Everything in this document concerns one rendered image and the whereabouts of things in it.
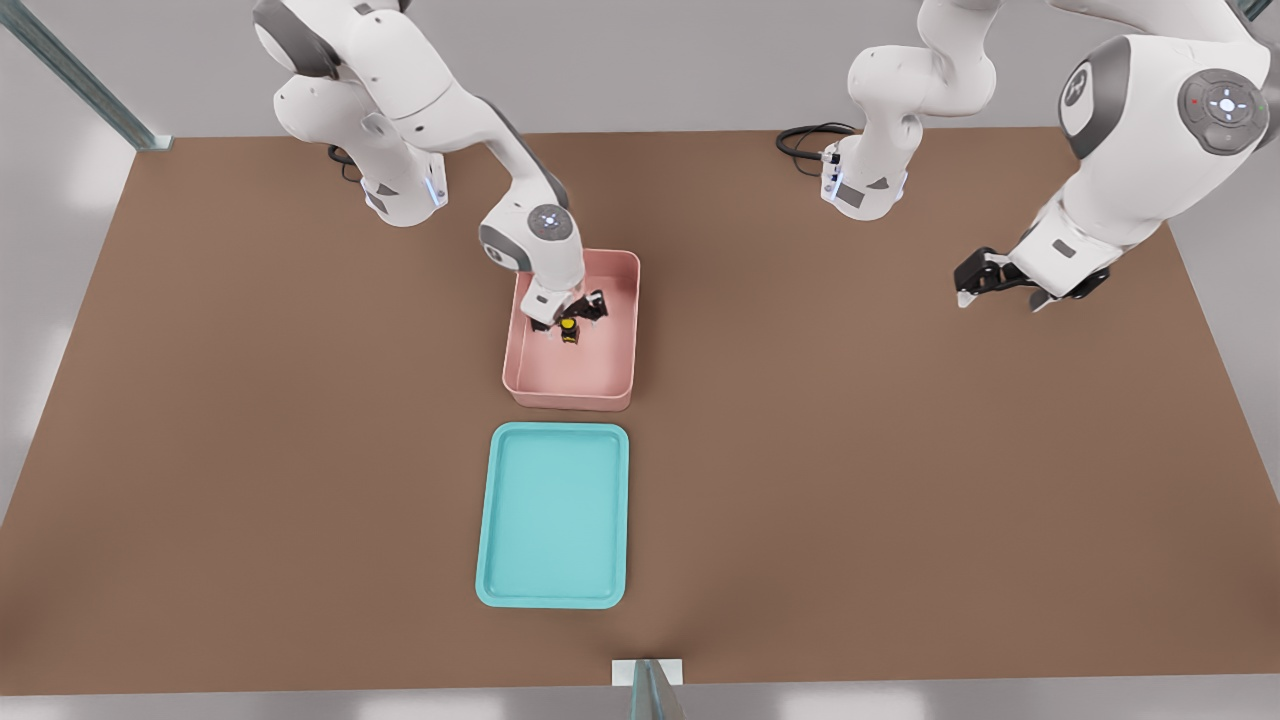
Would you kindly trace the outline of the pale blue-green tray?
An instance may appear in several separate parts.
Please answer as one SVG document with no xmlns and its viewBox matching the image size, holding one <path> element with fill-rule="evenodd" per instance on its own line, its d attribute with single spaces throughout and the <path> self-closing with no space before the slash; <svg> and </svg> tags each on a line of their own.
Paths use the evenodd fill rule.
<svg viewBox="0 0 1280 720">
<path fill-rule="evenodd" d="M 628 434 L 509 421 L 492 436 L 475 591 L 490 607 L 604 610 L 625 594 Z"/>
</svg>

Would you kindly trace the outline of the pink box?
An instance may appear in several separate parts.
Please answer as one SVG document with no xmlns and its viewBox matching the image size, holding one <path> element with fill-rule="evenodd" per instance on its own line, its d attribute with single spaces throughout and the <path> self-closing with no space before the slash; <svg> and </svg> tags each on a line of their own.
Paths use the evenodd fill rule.
<svg viewBox="0 0 1280 720">
<path fill-rule="evenodd" d="M 640 261 L 625 250 L 588 249 L 586 286 L 602 290 L 608 315 L 580 322 L 579 342 L 535 332 L 520 311 L 530 275 L 516 275 L 502 380 L 525 407 L 617 413 L 630 405 L 639 316 Z"/>
</svg>

